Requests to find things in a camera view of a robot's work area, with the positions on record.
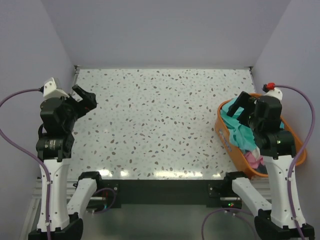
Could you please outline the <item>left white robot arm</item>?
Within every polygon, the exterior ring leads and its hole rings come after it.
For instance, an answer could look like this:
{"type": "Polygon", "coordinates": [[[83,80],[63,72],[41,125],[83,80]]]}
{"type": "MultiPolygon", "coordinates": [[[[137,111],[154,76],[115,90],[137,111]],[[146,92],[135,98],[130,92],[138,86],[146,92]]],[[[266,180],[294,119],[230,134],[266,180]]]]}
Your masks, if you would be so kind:
{"type": "Polygon", "coordinates": [[[78,119],[97,107],[94,93],[78,85],[72,90],[82,98],[80,101],[57,89],[50,91],[48,86],[42,90],[45,100],[40,105],[42,124],[36,143],[42,181],[41,207],[36,229],[28,234],[30,240],[81,239],[83,213],[102,179],[97,171],[82,173],[70,204],[67,203],[73,128],[78,119]]]}

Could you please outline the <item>teal t-shirt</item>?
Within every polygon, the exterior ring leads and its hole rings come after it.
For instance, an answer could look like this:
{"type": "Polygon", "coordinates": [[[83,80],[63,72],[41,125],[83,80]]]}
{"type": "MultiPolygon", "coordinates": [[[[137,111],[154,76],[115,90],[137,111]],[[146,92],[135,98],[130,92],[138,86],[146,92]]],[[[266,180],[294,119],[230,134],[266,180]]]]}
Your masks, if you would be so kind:
{"type": "Polygon", "coordinates": [[[220,117],[229,130],[229,142],[242,151],[251,152],[257,148],[253,132],[249,127],[240,124],[237,120],[237,117],[241,114],[243,108],[240,107],[232,117],[227,115],[230,105],[232,105],[236,99],[237,98],[233,98],[222,106],[220,110],[220,117]]]}

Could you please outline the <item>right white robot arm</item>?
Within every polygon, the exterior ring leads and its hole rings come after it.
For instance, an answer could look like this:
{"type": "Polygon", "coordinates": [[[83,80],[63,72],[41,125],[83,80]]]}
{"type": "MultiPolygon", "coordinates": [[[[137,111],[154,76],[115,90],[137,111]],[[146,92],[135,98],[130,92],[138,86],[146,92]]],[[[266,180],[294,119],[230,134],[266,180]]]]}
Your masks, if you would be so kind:
{"type": "Polygon", "coordinates": [[[228,108],[232,117],[243,108],[237,120],[249,127],[267,169],[271,201],[267,201],[241,172],[226,175],[231,189],[254,216],[254,227],[262,240],[315,239],[315,229],[308,224],[298,197],[293,134],[281,127],[281,101],[272,95],[254,97],[242,92],[228,108]]]}

